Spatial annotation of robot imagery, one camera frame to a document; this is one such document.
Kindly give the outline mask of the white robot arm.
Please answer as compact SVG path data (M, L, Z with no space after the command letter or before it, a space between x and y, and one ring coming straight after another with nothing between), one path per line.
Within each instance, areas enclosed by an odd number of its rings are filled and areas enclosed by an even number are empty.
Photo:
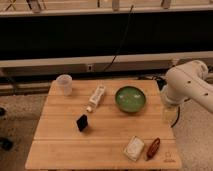
M179 106L188 97L213 113L213 86L205 81L207 75L208 67L200 60L170 68L165 75L166 85L161 90L164 105Z

